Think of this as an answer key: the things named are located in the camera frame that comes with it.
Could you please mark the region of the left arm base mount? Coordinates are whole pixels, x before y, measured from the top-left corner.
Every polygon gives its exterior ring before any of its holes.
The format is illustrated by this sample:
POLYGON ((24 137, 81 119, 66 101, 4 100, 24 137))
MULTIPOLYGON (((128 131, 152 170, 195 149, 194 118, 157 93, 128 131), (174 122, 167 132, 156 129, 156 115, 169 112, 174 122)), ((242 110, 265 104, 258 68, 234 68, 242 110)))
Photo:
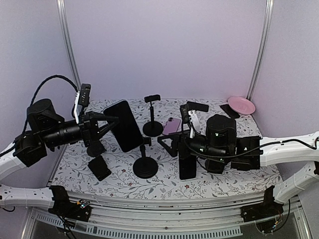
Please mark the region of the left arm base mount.
POLYGON ((71 202, 69 195, 63 186, 50 186, 52 192, 53 206, 48 212, 62 218, 74 219, 82 222, 88 222, 92 207, 89 201, 79 200, 71 202))

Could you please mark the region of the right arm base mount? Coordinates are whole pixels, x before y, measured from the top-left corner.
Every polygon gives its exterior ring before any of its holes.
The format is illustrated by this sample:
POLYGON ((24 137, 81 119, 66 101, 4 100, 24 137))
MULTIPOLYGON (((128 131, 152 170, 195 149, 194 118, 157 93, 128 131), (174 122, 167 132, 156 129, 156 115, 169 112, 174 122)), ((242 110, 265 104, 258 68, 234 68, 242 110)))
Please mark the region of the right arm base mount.
POLYGON ((264 198, 261 203, 243 206, 240 208, 240 215, 244 222, 261 220, 272 216, 279 216, 278 219, 273 219, 271 223, 258 223, 257 229, 263 234, 270 234, 278 231, 285 223, 279 226, 283 215, 283 204, 275 202, 273 196, 274 187, 267 188, 264 192, 264 198))

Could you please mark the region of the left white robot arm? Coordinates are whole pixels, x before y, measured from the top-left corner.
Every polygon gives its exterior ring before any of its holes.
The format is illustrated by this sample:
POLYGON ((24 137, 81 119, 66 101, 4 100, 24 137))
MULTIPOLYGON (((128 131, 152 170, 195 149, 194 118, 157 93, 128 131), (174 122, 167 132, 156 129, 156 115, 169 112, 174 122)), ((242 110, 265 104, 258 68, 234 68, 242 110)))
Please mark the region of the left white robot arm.
POLYGON ((42 207, 70 216, 77 204, 70 202, 63 186, 46 187, 32 182, 27 173, 47 157, 48 150, 82 141, 95 157, 101 153, 100 138, 119 122, 117 117, 80 112, 73 120, 58 115, 50 99, 31 104, 26 112, 30 129, 17 136, 0 154, 0 204, 42 207))

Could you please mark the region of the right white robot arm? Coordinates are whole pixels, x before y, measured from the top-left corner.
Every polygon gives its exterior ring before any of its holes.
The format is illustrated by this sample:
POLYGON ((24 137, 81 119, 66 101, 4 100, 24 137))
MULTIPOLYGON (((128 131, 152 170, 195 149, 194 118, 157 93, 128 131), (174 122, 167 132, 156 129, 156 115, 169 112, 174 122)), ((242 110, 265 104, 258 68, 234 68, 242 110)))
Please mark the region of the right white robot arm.
POLYGON ((179 177, 192 179, 196 173, 196 160, 204 159, 203 168, 221 174, 227 164, 232 169, 250 171, 279 163, 305 161, 307 164, 284 182, 267 188, 258 213, 268 217, 277 205, 305 190, 319 179, 318 132, 296 138, 270 138, 260 136, 237 137, 234 119, 214 115, 206 122, 205 135, 195 130, 194 120, 186 117, 189 130, 158 137, 158 143, 173 157, 179 159, 179 177))

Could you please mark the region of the black folding stand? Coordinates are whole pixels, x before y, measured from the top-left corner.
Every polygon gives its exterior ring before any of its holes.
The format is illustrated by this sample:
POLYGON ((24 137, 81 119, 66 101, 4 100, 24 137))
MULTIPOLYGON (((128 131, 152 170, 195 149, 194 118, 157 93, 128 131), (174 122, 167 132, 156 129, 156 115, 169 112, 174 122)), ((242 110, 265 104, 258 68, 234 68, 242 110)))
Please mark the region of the black folding stand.
POLYGON ((90 145, 87 147, 87 154, 90 157, 97 157, 104 153, 106 151, 105 147, 103 144, 97 140, 97 141, 92 141, 90 145))

